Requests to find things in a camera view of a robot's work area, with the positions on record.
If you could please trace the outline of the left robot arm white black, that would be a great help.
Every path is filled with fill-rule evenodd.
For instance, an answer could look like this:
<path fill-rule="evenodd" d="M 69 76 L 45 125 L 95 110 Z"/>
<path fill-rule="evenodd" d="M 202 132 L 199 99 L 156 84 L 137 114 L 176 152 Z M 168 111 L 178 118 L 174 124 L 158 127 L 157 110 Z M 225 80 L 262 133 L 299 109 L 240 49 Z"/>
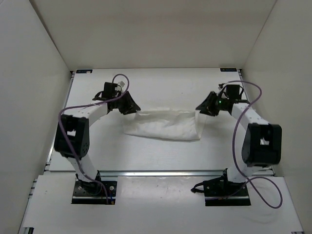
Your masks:
<path fill-rule="evenodd" d="M 90 104 L 67 107 L 60 112 L 54 149 L 73 165 L 77 179 L 85 182 L 84 186 L 91 194 L 100 192 L 102 182 L 88 155 L 90 127 L 115 109 L 123 115 L 141 110 L 128 88 L 122 81 L 106 82 Z"/>

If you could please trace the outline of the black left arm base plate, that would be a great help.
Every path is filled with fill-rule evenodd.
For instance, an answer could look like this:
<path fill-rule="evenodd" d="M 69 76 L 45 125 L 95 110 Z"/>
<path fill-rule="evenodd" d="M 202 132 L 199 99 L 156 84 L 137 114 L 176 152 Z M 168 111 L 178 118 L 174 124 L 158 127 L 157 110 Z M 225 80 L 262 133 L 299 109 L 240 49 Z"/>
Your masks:
<path fill-rule="evenodd" d="M 117 177 L 102 177 L 101 185 L 76 179 L 73 188 L 72 204 L 83 205 L 115 205 L 117 194 Z"/>

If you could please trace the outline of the white pleated skirt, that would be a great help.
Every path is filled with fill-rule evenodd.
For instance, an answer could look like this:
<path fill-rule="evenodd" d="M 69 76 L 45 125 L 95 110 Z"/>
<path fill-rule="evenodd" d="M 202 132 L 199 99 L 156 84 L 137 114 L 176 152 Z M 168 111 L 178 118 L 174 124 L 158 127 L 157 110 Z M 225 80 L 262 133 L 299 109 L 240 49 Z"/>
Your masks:
<path fill-rule="evenodd" d="M 196 110 L 151 109 L 123 117 L 127 135 L 170 141 L 200 140 L 207 117 Z"/>

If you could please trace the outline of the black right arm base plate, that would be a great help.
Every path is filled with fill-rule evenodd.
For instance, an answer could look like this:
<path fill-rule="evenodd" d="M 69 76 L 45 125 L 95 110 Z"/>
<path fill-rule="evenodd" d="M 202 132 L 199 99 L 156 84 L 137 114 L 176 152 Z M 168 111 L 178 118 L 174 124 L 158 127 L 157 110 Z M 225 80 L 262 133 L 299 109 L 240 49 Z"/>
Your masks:
<path fill-rule="evenodd" d="M 251 206 L 245 183 L 232 183 L 223 177 L 203 181 L 206 207 Z"/>

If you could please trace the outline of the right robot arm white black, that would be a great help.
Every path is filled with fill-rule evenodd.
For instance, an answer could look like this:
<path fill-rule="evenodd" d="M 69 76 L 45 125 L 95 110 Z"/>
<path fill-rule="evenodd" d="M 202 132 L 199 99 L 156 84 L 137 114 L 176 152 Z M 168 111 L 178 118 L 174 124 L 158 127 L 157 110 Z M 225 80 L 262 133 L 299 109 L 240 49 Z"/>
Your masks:
<path fill-rule="evenodd" d="M 244 88 L 238 84 L 223 83 L 219 91 L 211 91 L 197 106 L 201 114 L 215 117 L 221 111 L 236 119 L 235 129 L 242 126 L 245 137 L 242 143 L 241 160 L 234 159 L 234 165 L 226 169 L 226 178 L 218 184 L 219 191 L 230 195 L 236 190 L 236 183 L 243 183 L 253 173 L 281 161 L 282 128 L 270 124 L 243 99 Z"/>

